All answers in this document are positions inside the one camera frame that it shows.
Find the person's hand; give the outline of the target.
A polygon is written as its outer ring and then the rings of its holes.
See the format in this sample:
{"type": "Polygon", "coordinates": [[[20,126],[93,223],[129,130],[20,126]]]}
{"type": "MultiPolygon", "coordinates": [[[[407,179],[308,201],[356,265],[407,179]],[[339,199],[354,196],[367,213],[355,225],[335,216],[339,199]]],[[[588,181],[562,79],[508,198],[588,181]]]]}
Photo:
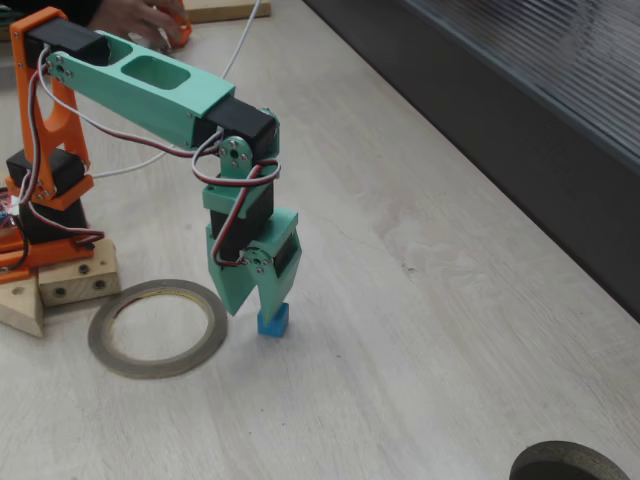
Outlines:
{"type": "Polygon", "coordinates": [[[92,30],[101,30],[128,39],[136,34],[156,50],[167,50],[169,43],[161,34],[175,37],[180,26],[173,15],[185,18],[181,1],[106,0],[102,1],[89,22],[92,30]]]}

